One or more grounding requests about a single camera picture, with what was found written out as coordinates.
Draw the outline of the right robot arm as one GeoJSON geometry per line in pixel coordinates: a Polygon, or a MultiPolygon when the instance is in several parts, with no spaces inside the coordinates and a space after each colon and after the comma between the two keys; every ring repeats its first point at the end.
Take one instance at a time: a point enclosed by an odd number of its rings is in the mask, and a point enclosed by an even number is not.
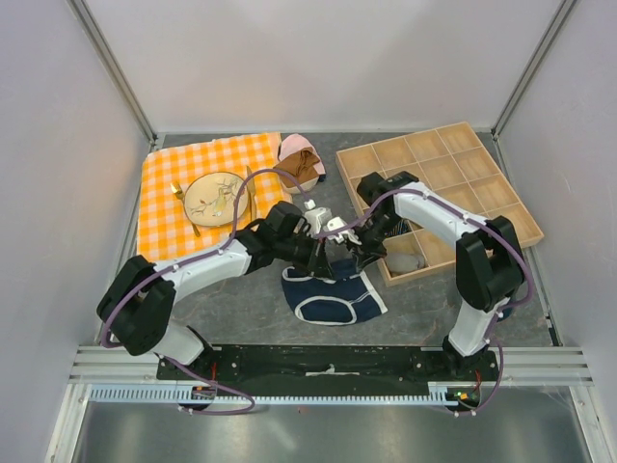
{"type": "Polygon", "coordinates": [[[384,241],[403,219],[414,222],[450,246],[455,256],[455,283],[461,297],[456,322],[443,342],[443,372],[466,378],[476,368],[475,354],[489,343],[497,320],[517,305],[521,285],[532,291],[529,268],[513,223],[500,215],[489,219],[469,212],[431,191],[403,171],[384,178],[362,177],[357,193],[368,211],[353,228],[359,267],[387,255],[384,241]]]}

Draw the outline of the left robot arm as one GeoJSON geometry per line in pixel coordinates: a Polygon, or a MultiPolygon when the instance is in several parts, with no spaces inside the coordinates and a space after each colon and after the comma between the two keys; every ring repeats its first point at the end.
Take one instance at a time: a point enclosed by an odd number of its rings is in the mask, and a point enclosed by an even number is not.
{"type": "Polygon", "coordinates": [[[132,356],[171,358],[191,379],[211,369],[209,345],[193,329],[171,320],[173,307],[187,296],[221,281],[251,274],[275,260],[290,262],[311,276],[333,275],[319,233],[334,216],[307,202],[306,209],[279,202],[265,218],[237,231],[222,244],[184,258],[150,262],[130,258],[99,302],[102,344],[132,356]]]}

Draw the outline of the navy blue white-trimmed underwear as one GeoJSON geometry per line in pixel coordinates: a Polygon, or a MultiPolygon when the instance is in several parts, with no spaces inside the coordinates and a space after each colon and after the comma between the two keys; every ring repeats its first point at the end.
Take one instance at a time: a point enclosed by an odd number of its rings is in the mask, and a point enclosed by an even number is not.
{"type": "Polygon", "coordinates": [[[348,326],[389,311],[352,259],[335,261],[332,269],[333,279],[311,277],[293,266],[282,271],[282,292],[298,319],[321,326],[348,326]]]}

